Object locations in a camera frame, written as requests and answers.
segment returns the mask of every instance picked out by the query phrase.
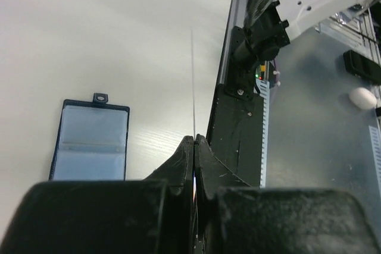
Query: metal frame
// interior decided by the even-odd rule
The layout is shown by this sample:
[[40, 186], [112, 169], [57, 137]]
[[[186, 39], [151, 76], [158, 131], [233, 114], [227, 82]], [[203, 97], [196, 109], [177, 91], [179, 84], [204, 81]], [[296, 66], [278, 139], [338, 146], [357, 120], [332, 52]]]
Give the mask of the metal frame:
[[224, 91], [229, 70], [232, 30], [243, 27], [248, 0], [232, 0], [218, 71], [207, 140], [216, 157], [243, 181], [266, 185], [267, 129], [270, 88], [257, 81], [261, 96], [243, 101]]

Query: white tabletop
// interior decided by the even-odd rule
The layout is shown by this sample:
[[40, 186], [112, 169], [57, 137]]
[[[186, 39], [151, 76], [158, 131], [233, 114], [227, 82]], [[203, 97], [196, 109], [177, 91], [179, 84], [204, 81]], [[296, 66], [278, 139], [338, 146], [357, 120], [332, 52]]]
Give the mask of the white tabletop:
[[48, 178], [64, 99], [131, 108], [127, 178], [206, 134], [230, 0], [0, 0], [0, 237]]

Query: black mount bracket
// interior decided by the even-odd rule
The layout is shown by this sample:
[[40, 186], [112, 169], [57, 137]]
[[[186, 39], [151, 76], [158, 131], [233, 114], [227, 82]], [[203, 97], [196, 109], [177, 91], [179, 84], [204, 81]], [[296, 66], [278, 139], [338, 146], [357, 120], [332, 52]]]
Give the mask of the black mount bracket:
[[232, 38], [230, 40], [229, 66], [226, 73], [225, 92], [235, 98], [251, 101], [254, 96], [255, 86], [255, 67], [246, 69], [237, 65], [233, 61], [233, 52], [239, 45], [246, 41], [246, 36], [242, 28], [235, 26], [232, 29]]
[[226, 75], [225, 92], [235, 98], [251, 101], [254, 88], [260, 93], [255, 79], [255, 71], [265, 61], [278, 55], [281, 47], [290, 43], [286, 33], [289, 23], [281, 21], [276, 7], [279, 1], [263, 12], [249, 29], [235, 26], [230, 39], [229, 66]]

